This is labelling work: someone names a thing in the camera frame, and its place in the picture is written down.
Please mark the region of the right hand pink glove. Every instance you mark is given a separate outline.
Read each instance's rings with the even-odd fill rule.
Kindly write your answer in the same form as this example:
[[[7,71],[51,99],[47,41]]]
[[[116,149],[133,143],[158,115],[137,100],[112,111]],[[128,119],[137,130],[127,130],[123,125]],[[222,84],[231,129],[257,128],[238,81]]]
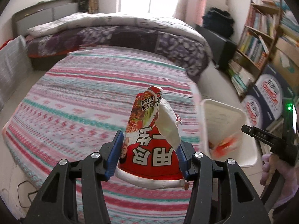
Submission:
[[[270,211],[295,197],[298,192],[298,167],[291,166],[275,154],[265,154],[261,159],[263,174],[260,184],[265,187],[261,200],[266,211]]]

